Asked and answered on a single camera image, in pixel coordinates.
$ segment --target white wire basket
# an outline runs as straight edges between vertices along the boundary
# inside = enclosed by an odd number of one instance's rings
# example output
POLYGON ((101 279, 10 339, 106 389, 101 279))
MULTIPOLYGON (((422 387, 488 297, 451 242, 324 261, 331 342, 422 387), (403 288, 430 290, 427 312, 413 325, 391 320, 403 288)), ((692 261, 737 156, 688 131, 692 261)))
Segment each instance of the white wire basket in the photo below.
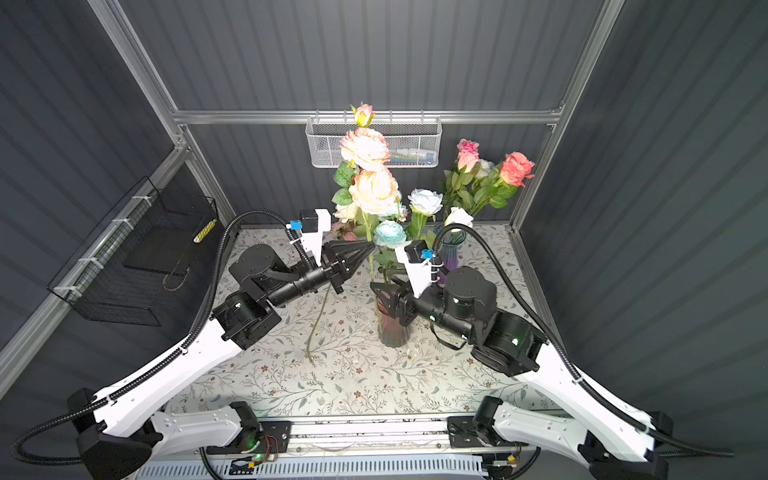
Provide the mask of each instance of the white wire basket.
MULTIPOLYGON (((381 132, 389 144, 389 168, 437 167, 440 153, 442 124, 437 121, 415 123, 380 122, 369 128, 381 132)), ((310 117, 306 122, 306 141, 310 146, 312 165, 318 168, 336 168, 344 160, 341 157, 341 139, 346 132, 354 131, 353 122, 331 124, 318 122, 310 117)))

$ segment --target blue rose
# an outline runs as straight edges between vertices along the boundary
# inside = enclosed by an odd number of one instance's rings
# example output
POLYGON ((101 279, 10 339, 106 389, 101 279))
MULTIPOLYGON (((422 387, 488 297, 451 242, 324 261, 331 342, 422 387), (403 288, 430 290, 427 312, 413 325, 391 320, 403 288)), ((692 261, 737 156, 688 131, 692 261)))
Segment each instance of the blue rose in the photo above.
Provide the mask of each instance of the blue rose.
POLYGON ((373 231, 373 243, 381 247, 395 248, 406 241, 406 231, 402 225, 391 220, 379 223, 373 231))

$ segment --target gray wall panel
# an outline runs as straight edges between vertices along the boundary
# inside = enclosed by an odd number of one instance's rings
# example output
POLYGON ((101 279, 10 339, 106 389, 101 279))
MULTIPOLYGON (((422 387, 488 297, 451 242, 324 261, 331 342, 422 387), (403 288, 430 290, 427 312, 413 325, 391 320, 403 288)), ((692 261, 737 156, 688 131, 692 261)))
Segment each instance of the gray wall panel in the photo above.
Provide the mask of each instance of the gray wall panel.
POLYGON ((84 2, 0 5, 0 345, 171 143, 84 2))
POLYGON ((558 106, 598 0, 158 2, 124 9, 179 108, 558 106))
MULTIPOLYGON (((165 135, 159 126, 158 131, 165 135)), ((186 167, 167 188, 200 194, 186 167)), ((198 292, 208 280, 206 275, 187 279, 198 292)), ((0 400, 0 445, 10 445, 32 426, 64 414, 66 399, 76 390, 110 385, 170 348, 189 330, 195 309, 192 303, 186 312, 161 318, 159 327, 92 322, 70 312, 0 400)), ((26 446, 41 455, 77 455, 75 439, 74 428, 63 425, 26 446)), ((22 464, 11 458, 8 448, 0 450, 0 468, 3 478, 91 478, 82 465, 43 468, 22 464)))
POLYGON ((522 229, 574 361, 741 454, 670 478, 768 473, 767 16, 628 2, 522 229))
MULTIPOLYGON (((236 212, 269 208, 289 218, 304 208, 333 210, 331 197, 338 189, 333 169, 312 166, 304 127, 192 125, 191 129, 236 212)), ((547 131, 544 125, 446 125, 440 165, 393 168, 392 174, 406 197, 414 188, 438 190, 445 180, 442 171, 455 162, 461 138, 479 142, 481 156, 496 163, 512 151, 521 151, 535 162, 547 131)), ((508 221, 514 204, 515 197, 503 209, 487 207, 478 220, 508 221)), ((270 222, 267 218, 251 221, 270 222)))

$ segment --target table surface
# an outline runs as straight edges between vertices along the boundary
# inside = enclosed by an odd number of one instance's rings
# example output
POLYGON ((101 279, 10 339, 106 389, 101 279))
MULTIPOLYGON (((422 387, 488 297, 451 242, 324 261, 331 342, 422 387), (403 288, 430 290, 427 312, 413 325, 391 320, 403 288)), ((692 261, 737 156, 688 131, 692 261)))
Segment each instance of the table surface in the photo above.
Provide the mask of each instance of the table surface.
MULTIPOLYGON (((502 225, 477 226, 501 260, 513 284, 531 302, 520 268, 502 225)), ((252 229, 238 235, 227 265, 248 247, 267 243, 290 265, 298 260, 284 230, 252 229)), ((459 264, 473 266, 498 287, 498 306, 528 317, 507 291, 482 248, 467 239, 459 264)), ((531 410, 557 409, 528 385, 484 367, 469 348, 454 352, 441 346, 423 319, 403 347, 384 346, 376 333, 374 297, 367 261, 333 291, 310 343, 325 287, 278 309, 283 318, 250 349, 221 363, 173 397, 169 412, 217 409, 230 402, 249 402, 258 416, 367 415, 388 413, 474 412, 486 395, 531 410)), ((226 272, 217 288, 216 305, 237 290, 226 272)))

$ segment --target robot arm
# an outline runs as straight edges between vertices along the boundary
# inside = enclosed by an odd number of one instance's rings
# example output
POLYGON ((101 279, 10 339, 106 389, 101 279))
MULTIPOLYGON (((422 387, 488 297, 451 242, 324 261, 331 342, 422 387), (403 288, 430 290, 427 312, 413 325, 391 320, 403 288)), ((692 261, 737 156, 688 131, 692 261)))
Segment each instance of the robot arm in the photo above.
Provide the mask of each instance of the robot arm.
POLYGON ((276 307, 316 292, 326 283, 337 293, 343 291, 344 281, 356 272, 374 246, 366 241, 323 244, 323 232, 330 229, 329 219, 327 210, 303 210, 301 220, 288 223, 286 228, 306 230, 301 238, 294 232, 289 237, 292 243, 302 240, 310 258, 288 267, 268 245, 248 248, 229 268, 240 284, 239 291, 211 310, 210 318, 192 340, 185 337, 113 385, 98 392, 83 389, 70 397, 71 412, 102 405, 89 415, 72 419, 79 434, 80 457, 76 460, 85 464, 93 478, 123 478, 150 457, 202 445, 230 445, 235 452, 242 452, 259 442, 264 434, 244 402, 211 412, 178 415, 158 409, 212 367, 264 337, 280 322, 276 307), (174 357, 177 350, 180 355, 174 357), (147 375, 127 393, 115 394, 147 375))
MULTIPOLYGON (((463 225, 457 227, 471 231, 477 238, 474 230, 463 225)), ((390 316, 399 319, 402 325, 410 324, 417 316, 427 319, 440 343, 453 349, 470 345, 472 356, 483 365, 533 386, 572 417, 563 419, 530 412, 486 397, 474 418, 478 437, 484 443, 537 445, 580 462, 595 478, 662 480, 667 477, 667 462, 655 451, 661 444, 659 439, 676 446, 690 445, 669 436, 672 433, 669 417, 634 408, 598 385, 570 360, 566 365, 553 339, 548 339, 526 319, 497 308, 496 285, 477 270, 466 266, 453 270, 447 273, 445 285, 441 286, 433 266, 436 255, 427 249, 423 240, 399 247, 396 253, 405 263, 409 283, 401 280, 394 284, 371 283, 390 316), (464 343, 455 346, 446 342, 435 332, 436 326, 461 337, 464 343), (576 372, 576 378, 569 368, 576 372)), ((505 283, 511 288, 506 277, 505 283)), ((709 455, 733 454, 726 450, 709 451, 709 455)))

